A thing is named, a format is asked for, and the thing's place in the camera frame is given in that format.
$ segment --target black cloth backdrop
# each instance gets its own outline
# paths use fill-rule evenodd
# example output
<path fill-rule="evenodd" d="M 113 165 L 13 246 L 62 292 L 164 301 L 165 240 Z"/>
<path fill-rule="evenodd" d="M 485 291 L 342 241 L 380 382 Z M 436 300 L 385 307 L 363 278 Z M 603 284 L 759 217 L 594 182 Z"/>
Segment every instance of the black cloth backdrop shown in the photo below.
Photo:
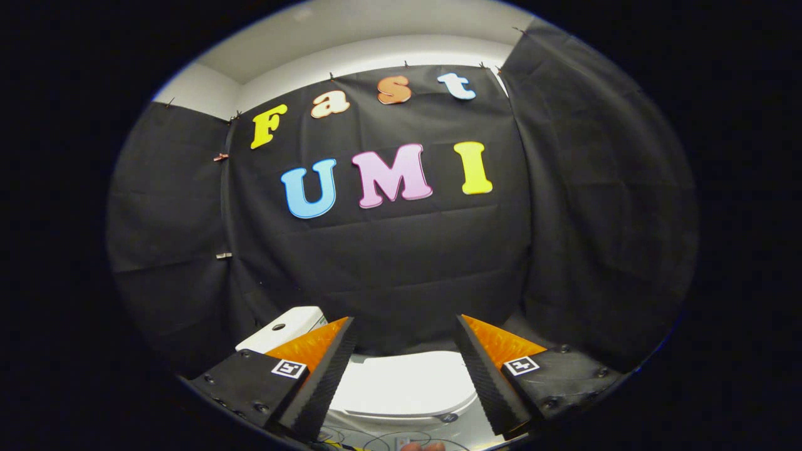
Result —
<path fill-rule="evenodd" d="M 121 297 L 144 338 L 187 374 L 233 347 L 229 263 L 215 258 L 229 248 L 213 163 L 228 133 L 216 117 L 150 104 L 109 192 L 107 247 Z"/>
<path fill-rule="evenodd" d="M 469 80 L 473 100 L 436 78 Z M 381 104 L 377 83 L 404 75 L 412 97 Z M 626 372 L 669 332 L 693 274 L 694 190 L 657 108 L 611 62 L 539 19 L 502 67 L 393 67 L 303 87 L 226 121 L 152 104 L 111 187 L 108 243 L 125 303 L 187 376 L 287 309 L 357 317 L 357 351 L 456 349 L 452 316 L 512 327 L 525 313 L 544 343 L 571 343 Z M 315 119 L 319 95 L 349 109 Z M 253 118 L 285 104 L 273 140 L 251 149 Z M 465 195 L 453 145 L 479 141 L 490 193 Z M 392 165 L 423 146 L 434 193 L 373 209 L 351 158 Z M 230 158 L 212 159 L 220 152 Z M 334 158 L 336 201 L 293 216 L 280 177 Z M 232 257 L 217 260 L 216 254 Z"/>
<path fill-rule="evenodd" d="M 441 75 L 469 80 L 472 100 L 451 95 Z M 411 98 L 382 104 L 377 83 L 409 80 Z M 345 92 L 344 112 L 315 119 L 313 100 Z M 285 104 L 273 140 L 251 149 L 253 118 Z M 492 191 L 466 195 L 454 144 L 478 141 Z M 398 147 L 417 143 L 433 194 L 362 209 L 359 168 L 351 158 L 376 152 L 392 166 Z M 506 95 L 489 69 L 392 67 L 300 88 L 245 112 L 235 123 L 225 171 L 226 217 L 237 280 L 262 321 L 316 305 L 329 319 L 357 318 L 357 351 L 372 355 L 454 348 L 453 315 L 501 325 L 516 309 L 531 230 L 523 149 Z M 288 210 L 281 176 L 304 168 L 309 201 L 321 196 L 320 160 L 334 158 L 336 201 L 300 219 Z M 263 306 L 268 315 L 260 315 Z"/>
<path fill-rule="evenodd" d="M 541 19 L 500 76 L 531 181 L 526 317 L 627 372 L 670 332 L 694 273 L 698 211 L 683 148 L 630 77 Z"/>

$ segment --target foam letter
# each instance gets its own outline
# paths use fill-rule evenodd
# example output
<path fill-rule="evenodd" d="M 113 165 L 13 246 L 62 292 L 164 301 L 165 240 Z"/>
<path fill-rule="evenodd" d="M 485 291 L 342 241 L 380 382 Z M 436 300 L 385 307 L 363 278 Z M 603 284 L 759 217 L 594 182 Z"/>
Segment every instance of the foam letter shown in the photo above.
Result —
<path fill-rule="evenodd" d="M 493 189 L 493 183 L 484 175 L 483 151 L 482 143 L 475 141 L 454 144 L 454 152 L 462 157 L 462 168 L 465 170 L 465 183 L 462 185 L 465 194 L 490 193 Z"/>
<path fill-rule="evenodd" d="M 409 80 L 403 75 L 387 77 L 379 82 L 379 102 L 389 104 L 402 104 L 412 97 L 412 91 L 407 87 Z"/>
<path fill-rule="evenodd" d="M 315 119 L 326 117 L 331 113 L 344 112 L 350 106 L 346 101 L 346 93 L 342 91 L 329 91 L 321 94 L 312 101 L 312 104 L 317 105 L 312 108 L 312 117 Z"/>
<path fill-rule="evenodd" d="M 363 198 L 359 206 L 372 209 L 382 204 L 383 198 L 376 193 L 376 185 L 382 189 L 391 202 L 398 196 L 399 186 L 403 178 L 404 190 L 401 197 L 408 201 L 431 196 L 431 186 L 426 184 L 423 166 L 420 164 L 420 144 L 405 144 L 395 154 L 393 168 L 384 164 L 376 152 L 365 152 L 355 155 L 352 161 L 359 167 L 362 175 Z"/>
<path fill-rule="evenodd" d="M 275 130 L 278 128 L 278 115 L 286 112 L 287 106 L 281 104 L 253 118 L 256 128 L 253 132 L 253 143 L 251 143 L 251 148 L 257 148 L 263 144 L 267 144 L 273 139 L 273 135 L 270 134 L 270 130 Z"/>
<path fill-rule="evenodd" d="M 445 83 L 446 87 L 448 88 L 448 92 L 451 92 L 451 94 L 457 99 L 470 100 L 476 97 L 476 93 L 474 91 L 468 91 L 462 86 L 469 83 L 468 79 L 462 78 L 454 72 L 437 77 L 437 81 Z"/>
<path fill-rule="evenodd" d="M 301 219 L 310 219 L 321 216 L 334 206 L 337 190 L 334 188 L 334 174 L 332 168 L 337 164 L 334 158 L 320 160 L 312 165 L 312 170 L 320 176 L 320 200 L 309 203 L 303 193 L 303 176 L 306 169 L 298 168 L 287 171 L 282 175 L 282 183 L 287 193 L 287 206 L 290 213 Z"/>

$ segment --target orange textured pad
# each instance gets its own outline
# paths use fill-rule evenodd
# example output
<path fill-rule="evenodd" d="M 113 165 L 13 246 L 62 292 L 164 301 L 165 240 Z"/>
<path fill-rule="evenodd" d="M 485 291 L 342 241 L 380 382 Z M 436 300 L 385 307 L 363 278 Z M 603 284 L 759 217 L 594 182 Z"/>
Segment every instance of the orange textured pad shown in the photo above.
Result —
<path fill-rule="evenodd" d="M 465 318 L 465 322 L 471 327 L 473 334 L 476 335 L 479 343 L 482 344 L 490 360 L 499 371 L 501 371 L 501 366 L 504 365 L 504 362 L 531 356 L 546 350 L 545 347 L 539 344 L 522 339 L 518 335 L 492 324 L 487 324 L 484 321 L 479 321 L 466 315 L 462 315 L 462 317 Z"/>
<path fill-rule="evenodd" d="M 310 374 L 320 364 L 320 360 L 329 350 L 331 342 L 337 333 L 342 329 L 342 325 L 346 322 L 346 318 L 338 319 L 333 323 L 328 323 L 326 326 L 320 327 L 307 332 L 304 335 L 292 339 L 287 343 L 282 344 L 265 354 L 277 359 L 292 360 L 301 364 L 306 364 L 309 368 Z"/>

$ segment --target finger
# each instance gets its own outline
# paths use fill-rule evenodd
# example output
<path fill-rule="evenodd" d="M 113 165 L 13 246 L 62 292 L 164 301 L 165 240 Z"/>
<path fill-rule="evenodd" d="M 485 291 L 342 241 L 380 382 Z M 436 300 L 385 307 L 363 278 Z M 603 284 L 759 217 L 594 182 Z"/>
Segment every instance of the finger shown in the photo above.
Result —
<path fill-rule="evenodd" d="M 412 441 L 401 447 L 400 451 L 422 451 L 422 449 L 420 447 L 420 443 L 417 441 Z"/>
<path fill-rule="evenodd" d="M 446 451 L 446 445 L 443 445 L 442 441 L 438 441 L 436 443 L 427 445 L 427 447 L 424 448 L 423 451 Z"/>

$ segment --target letter u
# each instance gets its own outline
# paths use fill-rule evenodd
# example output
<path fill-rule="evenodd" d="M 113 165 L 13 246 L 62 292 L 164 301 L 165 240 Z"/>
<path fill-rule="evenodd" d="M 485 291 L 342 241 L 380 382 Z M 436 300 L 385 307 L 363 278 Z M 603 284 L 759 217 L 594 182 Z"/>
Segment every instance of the letter u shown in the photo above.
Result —
<path fill-rule="evenodd" d="M 334 187 L 334 173 L 332 168 L 337 164 L 334 158 L 320 160 L 312 165 L 312 170 L 320 176 L 320 199 L 308 202 L 303 191 L 303 177 L 306 169 L 297 168 L 282 175 L 282 183 L 287 193 L 287 206 L 290 213 L 301 219 L 310 219 L 325 214 L 334 206 L 337 190 Z"/>

